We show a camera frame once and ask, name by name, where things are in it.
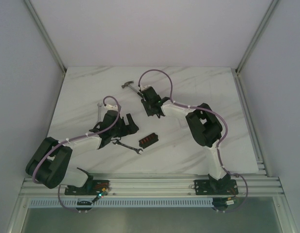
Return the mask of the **black fuse box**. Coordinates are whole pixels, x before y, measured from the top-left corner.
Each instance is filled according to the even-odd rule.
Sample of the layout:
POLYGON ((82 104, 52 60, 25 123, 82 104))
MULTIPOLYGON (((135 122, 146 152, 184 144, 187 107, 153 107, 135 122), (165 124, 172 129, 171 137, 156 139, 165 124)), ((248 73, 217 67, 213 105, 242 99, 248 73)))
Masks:
POLYGON ((145 149, 158 141, 159 141, 158 135, 156 133, 151 133, 148 136, 145 136, 144 138, 139 140, 139 146, 142 149, 145 149))

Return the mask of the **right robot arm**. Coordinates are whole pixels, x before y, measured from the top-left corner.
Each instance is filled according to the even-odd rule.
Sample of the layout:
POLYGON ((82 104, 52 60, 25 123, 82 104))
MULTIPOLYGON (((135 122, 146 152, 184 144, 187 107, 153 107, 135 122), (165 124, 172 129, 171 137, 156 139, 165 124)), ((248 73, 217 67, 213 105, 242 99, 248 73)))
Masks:
POLYGON ((150 85, 140 88, 140 96, 148 116, 175 117, 186 121, 194 141, 207 149, 209 183, 205 188, 218 195, 227 192, 230 175, 222 163, 218 146, 223 128, 209 105, 188 106, 169 97, 161 98, 150 85))

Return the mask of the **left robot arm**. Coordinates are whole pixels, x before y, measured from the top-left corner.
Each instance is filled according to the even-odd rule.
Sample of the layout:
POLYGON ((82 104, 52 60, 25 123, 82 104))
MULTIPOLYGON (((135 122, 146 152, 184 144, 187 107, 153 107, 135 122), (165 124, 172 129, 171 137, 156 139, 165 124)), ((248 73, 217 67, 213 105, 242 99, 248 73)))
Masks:
POLYGON ((25 172, 33 181, 45 185, 49 189, 59 185, 76 187, 82 195, 89 195, 94 188, 92 176, 82 168, 70 167, 70 159, 86 152, 99 150, 109 144, 112 139, 135 134, 139 127, 127 114, 128 124, 116 110, 108 110, 103 120, 98 122, 85 135, 58 140, 45 138, 28 162, 25 172))

